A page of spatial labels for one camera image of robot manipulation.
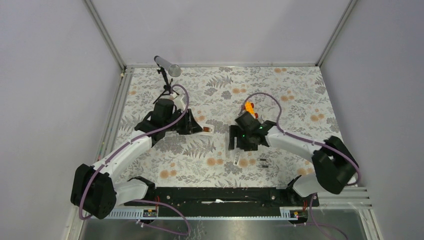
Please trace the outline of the white remote control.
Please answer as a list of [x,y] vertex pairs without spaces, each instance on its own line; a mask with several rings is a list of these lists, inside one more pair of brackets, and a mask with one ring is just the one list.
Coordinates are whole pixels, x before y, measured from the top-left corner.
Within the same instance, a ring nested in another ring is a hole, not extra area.
[[211,135],[213,135],[215,133],[215,129],[214,129],[213,126],[203,126],[201,133],[203,135],[206,135],[206,136],[211,136]]

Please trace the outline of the white battery cover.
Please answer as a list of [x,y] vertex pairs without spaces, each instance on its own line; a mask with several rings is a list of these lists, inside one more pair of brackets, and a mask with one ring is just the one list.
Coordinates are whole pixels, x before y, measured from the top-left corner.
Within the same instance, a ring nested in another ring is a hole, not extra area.
[[233,164],[235,166],[237,166],[239,164],[239,159],[240,159],[240,153],[236,152],[235,155],[234,155],[234,159],[233,159]]

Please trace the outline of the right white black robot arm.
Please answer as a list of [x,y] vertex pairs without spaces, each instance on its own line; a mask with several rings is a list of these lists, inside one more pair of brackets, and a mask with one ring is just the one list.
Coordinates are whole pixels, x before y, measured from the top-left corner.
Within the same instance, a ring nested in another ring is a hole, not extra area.
[[244,112],[229,127],[229,150],[257,151],[259,146],[282,149],[312,163],[314,172],[300,175],[288,185],[287,201],[301,205],[315,193],[340,194],[351,184],[359,166],[340,138],[316,142],[283,131],[276,122],[260,122]]

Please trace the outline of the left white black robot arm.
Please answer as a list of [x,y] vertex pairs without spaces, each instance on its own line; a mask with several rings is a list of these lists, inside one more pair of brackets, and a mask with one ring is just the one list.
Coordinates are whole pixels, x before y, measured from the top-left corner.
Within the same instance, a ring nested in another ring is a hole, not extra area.
[[179,135],[212,135],[210,124],[197,123],[191,109],[178,99],[161,98],[152,111],[138,123],[128,140],[93,165],[81,164],[75,171],[70,202],[98,219],[107,217],[114,207],[138,200],[148,206],[155,200],[155,184],[143,177],[118,182],[119,176],[141,154],[165,137],[166,132]]

